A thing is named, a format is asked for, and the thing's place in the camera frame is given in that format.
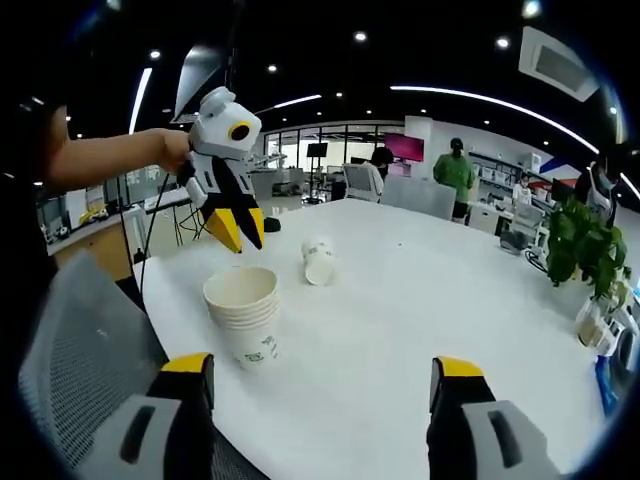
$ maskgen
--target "black ceiling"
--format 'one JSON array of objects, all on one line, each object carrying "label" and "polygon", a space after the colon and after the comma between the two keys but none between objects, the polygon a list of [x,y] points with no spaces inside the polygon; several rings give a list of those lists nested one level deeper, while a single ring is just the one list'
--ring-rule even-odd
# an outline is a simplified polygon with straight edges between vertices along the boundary
[{"label": "black ceiling", "polygon": [[[172,114],[162,109],[173,111],[184,56],[197,42],[229,52],[230,31],[238,19],[232,87],[239,102],[259,111],[298,97],[323,95],[261,114],[263,130],[315,123],[317,111],[322,111],[322,121],[401,120],[426,109],[436,120],[494,131],[565,157],[580,168],[591,159],[591,152],[539,120],[477,100],[389,89],[434,86],[491,96],[547,116],[598,147],[611,142],[614,122],[602,89],[580,103],[518,71],[525,25],[570,45],[603,81],[612,80],[630,133],[636,125],[640,95],[633,69],[637,67],[627,55],[637,51],[638,41],[622,2],[609,1],[604,7],[601,2],[590,6],[590,2],[546,1],[544,14],[532,20],[522,18],[522,0],[376,4],[247,0],[244,9],[231,0],[120,0],[99,5],[106,3],[119,3],[120,10],[95,7],[95,2],[90,9],[69,7],[67,18],[73,21],[67,29],[85,26],[88,31],[73,47],[72,134],[126,132],[141,71],[147,66],[154,71],[137,129],[167,126]],[[358,30],[367,33],[366,42],[354,41]],[[511,40],[506,51],[495,47],[501,35]],[[160,59],[149,59],[152,49],[161,52]],[[275,74],[267,71],[269,64],[277,65]],[[336,98],[338,91],[342,98]],[[491,121],[489,126],[485,119]],[[636,163],[625,169],[640,184]]]}]

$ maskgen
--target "window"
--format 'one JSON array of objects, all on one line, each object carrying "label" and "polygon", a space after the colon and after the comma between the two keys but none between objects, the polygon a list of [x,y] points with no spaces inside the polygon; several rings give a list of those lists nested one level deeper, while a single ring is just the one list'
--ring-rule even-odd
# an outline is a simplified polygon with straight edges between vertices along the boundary
[{"label": "window", "polygon": [[298,166],[298,131],[282,132],[280,152],[285,154],[284,168]]},{"label": "window", "polygon": [[280,153],[280,134],[274,133],[267,137],[267,155]]},{"label": "window", "polygon": [[347,163],[351,157],[371,160],[375,150],[375,125],[348,125],[347,131]]},{"label": "window", "polygon": [[300,130],[300,164],[299,167],[305,172],[311,171],[311,159],[307,158],[307,148],[310,143],[320,142],[320,128],[306,128]]},{"label": "window", "polygon": [[347,133],[347,126],[322,127],[322,143],[327,145],[327,158],[321,159],[320,164],[327,167],[340,167],[344,163],[344,137]]}]

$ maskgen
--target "table surface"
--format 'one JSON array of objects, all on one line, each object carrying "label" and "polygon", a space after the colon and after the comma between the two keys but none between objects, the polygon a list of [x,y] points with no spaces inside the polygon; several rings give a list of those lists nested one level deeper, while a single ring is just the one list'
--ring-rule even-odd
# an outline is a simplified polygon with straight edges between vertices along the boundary
[{"label": "table surface", "polygon": [[[416,212],[341,200],[287,212],[262,251],[214,239],[147,261],[144,298],[170,358],[215,355],[217,427],[277,479],[429,478],[431,359],[474,362],[496,398],[547,436],[561,471],[602,431],[594,355],[550,302],[551,286],[497,238]],[[329,238],[337,276],[303,280],[300,246]],[[214,272],[258,265],[278,274],[276,368],[242,371],[209,319],[201,287]],[[136,265],[139,278],[140,264]]]},{"label": "table surface", "polygon": [[[129,210],[125,210],[122,212],[122,216],[124,217],[125,221],[129,221],[133,217],[141,214],[142,214],[142,209],[138,205],[133,205]],[[100,230],[104,230],[107,227],[111,227],[119,222],[120,222],[120,215],[115,214],[115,215],[109,216],[109,218],[106,218],[105,220],[92,223],[90,225],[87,225],[86,227],[81,227],[76,231],[74,231],[73,233],[71,233],[71,235],[69,235],[64,240],[57,243],[53,243],[51,245],[47,245],[47,253],[49,255],[55,255],[60,250],[63,250],[69,247],[70,245],[73,245],[77,241],[82,240],[83,238],[87,238],[88,236],[93,235],[94,233],[97,233]]]}]

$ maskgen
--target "glass wall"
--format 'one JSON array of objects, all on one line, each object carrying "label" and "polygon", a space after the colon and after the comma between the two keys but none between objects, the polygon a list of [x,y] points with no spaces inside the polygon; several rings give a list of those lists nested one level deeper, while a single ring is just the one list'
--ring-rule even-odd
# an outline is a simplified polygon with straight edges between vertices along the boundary
[{"label": "glass wall", "polygon": [[288,130],[267,134],[264,139],[264,153],[283,153],[287,156],[285,168],[299,167],[311,171],[311,159],[307,158],[307,148],[311,143],[327,143],[327,157],[320,160],[323,170],[332,172],[339,169],[352,157],[369,160],[376,147],[384,146],[387,133],[404,133],[403,125],[382,123],[379,125],[327,125],[313,128]]}]

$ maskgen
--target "yellow object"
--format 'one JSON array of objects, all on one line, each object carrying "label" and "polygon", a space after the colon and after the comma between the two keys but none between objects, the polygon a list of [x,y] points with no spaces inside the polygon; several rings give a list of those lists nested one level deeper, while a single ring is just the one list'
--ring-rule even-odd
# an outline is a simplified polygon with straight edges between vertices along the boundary
[{"label": "yellow object", "polygon": [[210,353],[193,353],[184,357],[174,358],[165,363],[162,371],[201,373],[210,356]]},{"label": "yellow object", "polygon": [[233,140],[233,132],[235,131],[236,128],[239,127],[247,127],[249,130],[251,130],[251,125],[249,125],[249,122],[240,122],[240,123],[236,123],[233,127],[231,127],[229,129],[229,138],[231,138]]},{"label": "yellow object", "polygon": [[242,251],[238,224],[230,209],[217,208],[207,220],[207,230],[233,253]]},{"label": "yellow object", "polygon": [[256,224],[258,235],[260,235],[260,245],[264,245],[264,218],[262,217],[262,210],[259,208],[250,208],[249,213]]},{"label": "yellow object", "polygon": [[473,363],[451,357],[436,357],[442,365],[444,377],[483,377],[482,370]]}]

